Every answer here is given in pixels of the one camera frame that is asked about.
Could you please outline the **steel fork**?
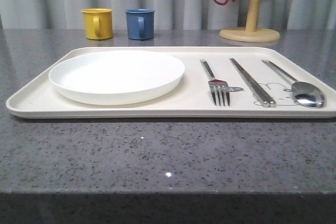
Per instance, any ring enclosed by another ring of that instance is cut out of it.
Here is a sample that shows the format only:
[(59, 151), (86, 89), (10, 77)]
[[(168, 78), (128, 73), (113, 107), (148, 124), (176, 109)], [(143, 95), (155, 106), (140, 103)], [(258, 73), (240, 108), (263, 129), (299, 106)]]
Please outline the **steel fork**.
[(230, 94), (229, 87), (226, 81), (216, 79), (212, 69), (206, 60), (200, 60), (203, 68), (209, 76), (208, 86), (211, 92), (211, 96), (216, 107), (229, 107), (230, 106)]

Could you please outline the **white round plate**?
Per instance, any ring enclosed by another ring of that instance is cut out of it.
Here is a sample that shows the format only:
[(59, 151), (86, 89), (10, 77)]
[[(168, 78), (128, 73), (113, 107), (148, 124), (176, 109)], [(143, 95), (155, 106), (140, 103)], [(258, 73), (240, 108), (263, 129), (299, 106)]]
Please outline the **white round plate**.
[(175, 89), (185, 72), (167, 53), (112, 50), (65, 60), (49, 72), (57, 91), (93, 105), (126, 105), (161, 97)]

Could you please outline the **steel spoon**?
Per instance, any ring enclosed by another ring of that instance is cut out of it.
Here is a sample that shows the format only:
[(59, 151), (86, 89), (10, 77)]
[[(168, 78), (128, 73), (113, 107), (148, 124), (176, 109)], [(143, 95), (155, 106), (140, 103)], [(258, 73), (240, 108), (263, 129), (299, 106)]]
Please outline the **steel spoon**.
[(326, 105), (326, 96), (317, 86), (297, 80), (270, 60), (262, 60), (262, 62), (290, 82), (291, 92), (296, 104), (316, 109), (323, 108)]

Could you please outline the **cream serving tray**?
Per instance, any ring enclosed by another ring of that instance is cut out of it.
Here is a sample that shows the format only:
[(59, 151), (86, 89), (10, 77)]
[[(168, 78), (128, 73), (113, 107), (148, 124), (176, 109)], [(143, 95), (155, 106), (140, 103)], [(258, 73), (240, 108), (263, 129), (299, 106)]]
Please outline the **cream serving tray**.
[[(48, 70), (35, 77), (6, 101), (11, 114), (27, 119), (55, 118), (333, 118), (335, 90), (300, 68), (280, 53), (262, 47), (150, 47), (166, 52), (185, 64), (180, 84), (170, 93), (146, 102), (121, 105), (88, 105), (69, 100), (53, 87)], [(234, 58), (275, 100), (274, 108), (264, 108), (254, 98), (231, 63)], [(201, 66), (206, 60), (217, 78), (241, 87), (230, 95), (230, 106), (217, 108), (212, 101), (208, 78)], [(290, 84), (266, 64), (269, 60), (298, 80), (309, 82), (326, 96), (323, 108), (295, 104)]]

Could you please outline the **blue mug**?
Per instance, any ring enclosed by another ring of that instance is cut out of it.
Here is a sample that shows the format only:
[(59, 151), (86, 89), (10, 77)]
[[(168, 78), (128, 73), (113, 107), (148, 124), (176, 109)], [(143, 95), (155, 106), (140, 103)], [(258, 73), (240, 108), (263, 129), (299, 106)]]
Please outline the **blue mug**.
[(148, 40), (154, 37), (154, 13), (150, 8), (134, 8), (125, 11), (128, 38)]

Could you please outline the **yellow mug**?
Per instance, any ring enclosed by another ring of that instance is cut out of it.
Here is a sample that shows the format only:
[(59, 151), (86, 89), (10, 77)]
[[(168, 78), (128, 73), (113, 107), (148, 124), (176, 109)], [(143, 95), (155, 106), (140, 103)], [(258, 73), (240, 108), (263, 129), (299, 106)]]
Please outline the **yellow mug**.
[(113, 37), (112, 9), (86, 8), (81, 13), (87, 39), (105, 40)]

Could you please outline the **wooden mug tree stand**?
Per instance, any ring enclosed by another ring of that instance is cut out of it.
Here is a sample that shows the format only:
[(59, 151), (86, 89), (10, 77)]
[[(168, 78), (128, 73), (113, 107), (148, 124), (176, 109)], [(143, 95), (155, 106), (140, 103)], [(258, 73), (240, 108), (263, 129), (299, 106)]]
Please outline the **wooden mug tree stand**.
[(224, 28), (219, 36), (242, 42), (273, 42), (280, 39), (280, 33), (273, 29), (258, 28), (260, 0), (250, 0), (245, 27)]

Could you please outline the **grey curtain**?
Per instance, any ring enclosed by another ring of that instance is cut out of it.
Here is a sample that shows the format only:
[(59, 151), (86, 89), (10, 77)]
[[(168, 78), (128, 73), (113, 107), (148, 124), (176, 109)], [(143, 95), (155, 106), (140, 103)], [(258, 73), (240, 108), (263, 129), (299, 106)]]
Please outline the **grey curtain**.
[[(82, 29), (81, 10), (110, 8), (125, 29), (125, 10), (152, 8), (157, 30), (215, 30), (243, 26), (249, 0), (219, 6), (213, 0), (1, 0), (5, 29)], [(335, 29), (335, 0), (261, 0), (258, 25), (277, 30)]]

